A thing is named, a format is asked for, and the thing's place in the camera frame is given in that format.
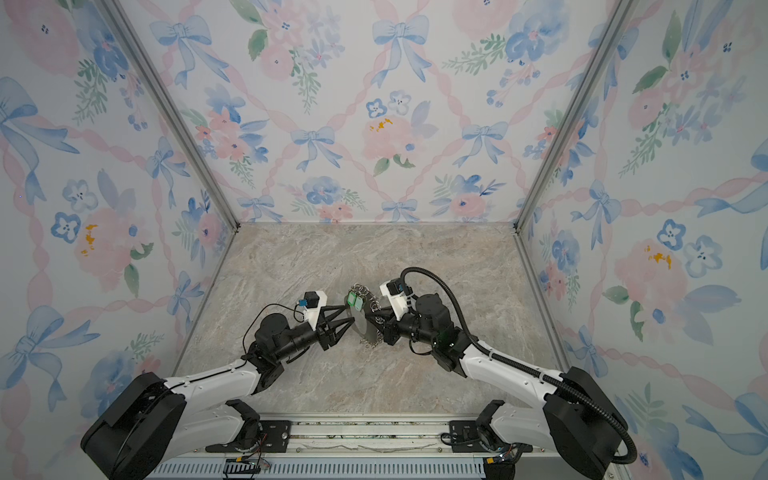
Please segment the green key tag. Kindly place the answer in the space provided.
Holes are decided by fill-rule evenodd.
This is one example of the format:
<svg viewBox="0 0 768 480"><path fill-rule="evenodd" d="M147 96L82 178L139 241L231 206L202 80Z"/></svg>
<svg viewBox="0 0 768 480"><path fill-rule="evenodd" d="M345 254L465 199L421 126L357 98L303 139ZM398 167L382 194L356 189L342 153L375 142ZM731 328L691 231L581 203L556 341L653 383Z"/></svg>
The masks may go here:
<svg viewBox="0 0 768 480"><path fill-rule="evenodd" d="M355 290L348 291L346 296L346 303L350 308L361 312L364 308L365 301L366 298L364 293Z"/></svg>

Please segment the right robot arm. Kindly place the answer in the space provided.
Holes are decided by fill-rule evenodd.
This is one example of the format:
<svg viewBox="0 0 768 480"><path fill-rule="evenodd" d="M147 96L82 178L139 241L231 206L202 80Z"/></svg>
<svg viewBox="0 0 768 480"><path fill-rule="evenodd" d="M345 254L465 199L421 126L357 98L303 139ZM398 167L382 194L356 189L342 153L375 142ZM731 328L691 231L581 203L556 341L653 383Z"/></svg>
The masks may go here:
<svg viewBox="0 0 768 480"><path fill-rule="evenodd" d="M436 294L387 299L386 307L362 299L351 305L386 343L425 343L444 370L493 385L530 406L523 414L503 400L491 401L475 422L482 446L492 452L553 449L589 479L603 478L612 463L636 459L626 420L585 370L544 369L497 352L456 325Z"/></svg>

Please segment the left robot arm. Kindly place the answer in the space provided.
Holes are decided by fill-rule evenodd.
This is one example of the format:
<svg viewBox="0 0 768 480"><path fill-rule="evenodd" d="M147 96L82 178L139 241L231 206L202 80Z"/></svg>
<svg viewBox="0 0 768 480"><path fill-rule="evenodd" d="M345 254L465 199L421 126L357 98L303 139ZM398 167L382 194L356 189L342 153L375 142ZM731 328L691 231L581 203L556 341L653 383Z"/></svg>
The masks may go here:
<svg viewBox="0 0 768 480"><path fill-rule="evenodd" d="M258 450L268 435L248 398L313 345L335 346L355 322L347 311L310 309L295 326L269 314L245 353L227 365L182 377L137 376L89 427L81 450L109 479L144 479L164 461L214 445Z"/></svg>

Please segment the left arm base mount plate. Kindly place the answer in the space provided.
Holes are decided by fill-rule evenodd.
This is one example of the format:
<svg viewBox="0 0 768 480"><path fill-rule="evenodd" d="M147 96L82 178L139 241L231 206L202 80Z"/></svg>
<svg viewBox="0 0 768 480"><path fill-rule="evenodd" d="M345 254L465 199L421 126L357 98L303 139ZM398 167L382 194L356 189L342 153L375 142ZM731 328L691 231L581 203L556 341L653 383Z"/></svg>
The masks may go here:
<svg viewBox="0 0 768 480"><path fill-rule="evenodd" d="M207 445L206 453L285 453L290 440L292 422L289 420L264 420L243 400L228 400L221 406L227 414L240 421L230 442Z"/></svg>

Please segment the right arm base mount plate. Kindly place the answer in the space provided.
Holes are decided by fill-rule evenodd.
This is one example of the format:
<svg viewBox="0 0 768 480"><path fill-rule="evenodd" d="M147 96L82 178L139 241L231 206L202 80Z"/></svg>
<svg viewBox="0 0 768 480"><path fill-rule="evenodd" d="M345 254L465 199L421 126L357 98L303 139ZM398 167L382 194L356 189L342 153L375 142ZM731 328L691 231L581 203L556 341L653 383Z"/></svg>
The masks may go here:
<svg viewBox="0 0 768 480"><path fill-rule="evenodd" d="M453 453L524 454L531 453L533 446L504 441L491 428L492 415L505 405L503 400L492 400L472 421L452 420L449 431L440 434L440 441Z"/></svg>

